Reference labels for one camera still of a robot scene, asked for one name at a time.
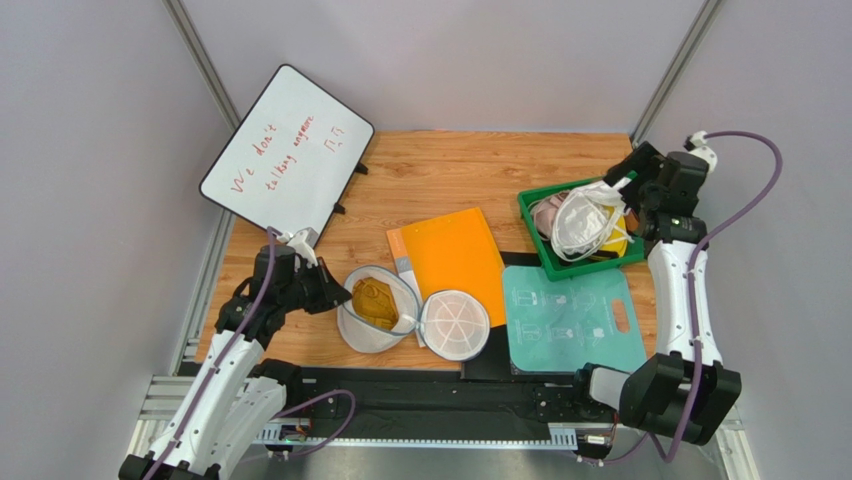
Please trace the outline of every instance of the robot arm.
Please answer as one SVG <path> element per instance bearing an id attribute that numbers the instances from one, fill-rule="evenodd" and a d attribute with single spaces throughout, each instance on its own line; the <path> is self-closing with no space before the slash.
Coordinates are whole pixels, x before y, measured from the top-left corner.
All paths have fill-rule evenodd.
<path id="1" fill-rule="evenodd" d="M 303 400 L 299 367 L 278 360 L 268 359 L 260 365 L 257 362 L 275 332 L 284 326 L 286 313 L 297 309 L 311 314 L 324 312 L 351 299 L 351 294 L 331 276 L 323 259 L 314 255 L 305 238 L 300 232 L 290 240 L 295 245 L 276 245 L 273 252 L 268 246 L 261 249 L 255 258 L 254 275 L 237 287 L 219 312 L 202 373 L 193 381 L 174 418 L 153 442 L 148 455 L 144 458 L 128 455 L 119 471 L 120 480 L 146 478 L 156 459 L 163 455 L 154 479 L 227 480 L 266 422 L 285 406 Z M 260 298 L 270 254 L 275 256 L 272 275 L 268 289 Z M 250 307 L 257 302 L 260 303 L 250 323 L 219 359 Z M 215 373 L 207 375 L 211 369 Z M 241 390 L 242 395 L 235 400 Z M 174 444 L 178 428 L 187 416 L 180 440 Z"/>
<path id="2" fill-rule="evenodd" d="M 621 422 L 657 435 L 674 436 L 683 415 L 688 389 L 699 382 L 698 397 L 683 440 L 704 445 L 742 390 L 740 375 L 722 367 L 707 309 L 704 272 L 707 252 L 701 251 L 692 272 L 695 278 L 699 331 L 689 319 L 688 263 L 698 242 L 707 235 L 703 221 L 693 216 L 698 190 L 716 165 L 716 154 L 704 141 L 705 132 L 691 136 L 688 152 L 661 155 L 647 142 L 612 167 L 604 181 L 613 186 L 634 175 L 620 189 L 628 207 L 639 214 L 637 233 L 645 240 L 645 256 L 657 300 L 657 353 L 632 374 L 598 365 L 578 372 L 580 385 L 595 401 L 618 411 Z M 695 367 L 693 340 L 700 336 L 701 376 Z"/>

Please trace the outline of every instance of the white wall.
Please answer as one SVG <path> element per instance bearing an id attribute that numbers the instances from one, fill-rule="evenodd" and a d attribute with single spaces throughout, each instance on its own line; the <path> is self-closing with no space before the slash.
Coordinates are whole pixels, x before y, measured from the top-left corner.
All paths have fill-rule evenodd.
<path id="1" fill-rule="evenodd" d="M 628 132 L 701 0 L 186 0 L 245 114 L 290 63 L 379 129 Z"/>
<path id="2" fill-rule="evenodd" d="M 228 131 L 158 1 L 4 2 L 0 58 L 0 476 L 116 478 Z"/>
<path id="3" fill-rule="evenodd" d="M 649 140 L 695 130 L 776 140 L 786 165 L 766 203 L 710 245 L 713 331 L 764 479 L 848 478 L 852 421 L 852 3 L 728 2 Z M 713 140 L 698 214 L 718 224 L 769 178 L 769 150 Z"/>

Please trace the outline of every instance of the mesh basket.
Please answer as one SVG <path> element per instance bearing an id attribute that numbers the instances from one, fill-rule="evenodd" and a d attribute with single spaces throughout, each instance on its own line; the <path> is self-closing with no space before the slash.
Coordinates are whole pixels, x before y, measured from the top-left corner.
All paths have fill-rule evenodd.
<path id="1" fill-rule="evenodd" d="M 414 331 L 420 315 L 420 304 L 414 291 L 390 270 L 372 265 L 355 269 L 346 278 L 343 288 L 352 292 L 355 283 L 365 278 L 375 278 L 388 284 L 399 312 L 399 321 L 393 330 L 379 328 L 355 313 L 352 301 L 337 309 L 337 327 L 343 340 L 361 353 L 378 353 L 391 348 Z"/>
<path id="2" fill-rule="evenodd" d="M 490 330 L 485 307 L 459 290 L 433 293 L 426 299 L 420 315 L 420 332 L 426 345 L 454 362 L 464 362 L 479 355 Z"/>

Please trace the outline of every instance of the yellow item in basket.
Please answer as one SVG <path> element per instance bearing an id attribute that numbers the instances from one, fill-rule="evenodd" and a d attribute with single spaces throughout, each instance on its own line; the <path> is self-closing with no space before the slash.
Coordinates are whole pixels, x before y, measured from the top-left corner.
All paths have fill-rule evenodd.
<path id="1" fill-rule="evenodd" d="M 359 317 L 385 330 L 392 330 L 399 321 L 390 286 L 375 278 L 364 278 L 355 283 L 352 306 Z"/>
<path id="2" fill-rule="evenodd" d="M 606 209 L 612 215 L 612 207 L 606 207 Z M 593 253 L 590 259 L 603 261 L 623 257 L 627 253 L 627 237 L 624 236 L 624 233 L 627 231 L 626 226 L 627 223 L 624 221 L 624 217 L 619 217 L 615 228 L 612 229 L 612 233 L 604 246 Z"/>

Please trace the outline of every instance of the cutting board handle hole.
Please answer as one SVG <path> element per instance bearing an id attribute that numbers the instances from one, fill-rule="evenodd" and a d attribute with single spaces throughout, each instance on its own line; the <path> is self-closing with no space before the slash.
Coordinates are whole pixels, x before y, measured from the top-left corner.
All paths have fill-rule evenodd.
<path id="1" fill-rule="evenodd" d="M 627 309 L 624 307 L 624 302 L 616 298 L 612 301 L 612 315 L 615 317 L 615 327 L 621 333 L 630 331 L 630 322 L 627 321 Z"/>

